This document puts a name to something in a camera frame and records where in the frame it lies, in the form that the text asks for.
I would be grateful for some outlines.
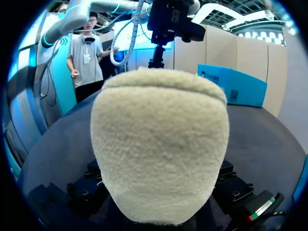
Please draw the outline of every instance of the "blue box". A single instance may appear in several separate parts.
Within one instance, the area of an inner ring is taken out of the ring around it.
[[[220,86],[229,104],[262,107],[267,82],[228,67],[198,65],[198,75]]]

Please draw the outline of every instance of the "neck pillow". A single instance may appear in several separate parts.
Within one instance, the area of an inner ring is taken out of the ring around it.
[[[95,99],[91,141],[102,180],[130,220],[178,225],[210,197],[227,149],[226,96],[175,70],[131,71]]]

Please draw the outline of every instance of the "gray t-shirt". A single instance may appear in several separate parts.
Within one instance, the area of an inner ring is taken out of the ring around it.
[[[97,56],[103,52],[101,38],[97,35],[93,43],[83,42],[84,35],[79,35],[72,39],[69,56],[72,56],[74,68],[79,71],[80,75],[74,79],[75,88],[81,85],[93,83],[103,79],[102,70],[98,64]],[[84,54],[90,56],[88,64],[84,64]]]

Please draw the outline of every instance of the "hand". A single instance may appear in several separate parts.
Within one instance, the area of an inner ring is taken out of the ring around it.
[[[116,53],[119,51],[119,49],[120,49],[120,48],[115,47],[115,48],[114,48],[114,54],[116,54]]]
[[[72,70],[72,72],[71,72],[71,77],[73,78],[73,79],[75,79],[76,78],[76,76],[74,76],[74,74],[77,74],[77,73],[79,73],[79,71],[77,71],[77,70]]]

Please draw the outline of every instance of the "black table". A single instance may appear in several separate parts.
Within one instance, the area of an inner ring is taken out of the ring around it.
[[[98,92],[76,105],[42,136],[31,150],[19,179],[27,195],[40,184],[54,183],[66,191],[95,157],[90,139],[90,112]],[[292,194],[300,177],[306,154],[291,132],[263,108],[228,105],[230,139],[226,159],[246,183],[253,183],[255,194],[269,190],[282,192],[279,210],[292,206]],[[210,198],[217,223],[226,226],[224,215]],[[281,218],[271,218],[267,227],[275,227]]]

